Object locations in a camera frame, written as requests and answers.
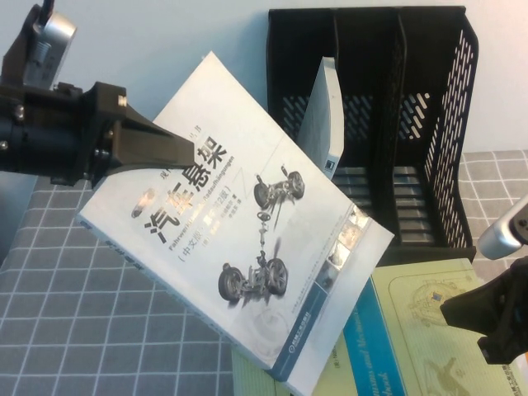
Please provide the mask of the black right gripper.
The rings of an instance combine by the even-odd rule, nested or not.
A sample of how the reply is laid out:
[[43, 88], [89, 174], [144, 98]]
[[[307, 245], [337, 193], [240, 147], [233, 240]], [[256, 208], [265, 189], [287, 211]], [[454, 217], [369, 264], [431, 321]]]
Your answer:
[[479, 338], [478, 347], [488, 364], [511, 364], [527, 352], [527, 256], [485, 285], [447, 299], [440, 310], [451, 327], [496, 330]]

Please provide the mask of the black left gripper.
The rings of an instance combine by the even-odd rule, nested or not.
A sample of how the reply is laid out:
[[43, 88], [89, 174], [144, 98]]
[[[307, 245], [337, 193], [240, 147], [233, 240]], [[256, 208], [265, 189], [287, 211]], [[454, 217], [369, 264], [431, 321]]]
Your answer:
[[[100, 184], [106, 177], [135, 170], [131, 165], [192, 165], [195, 145], [188, 139], [165, 130], [127, 106], [126, 89], [103, 82], [79, 97], [81, 105], [81, 143], [73, 175]], [[116, 126], [117, 161], [108, 167], [112, 149], [111, 135]]]

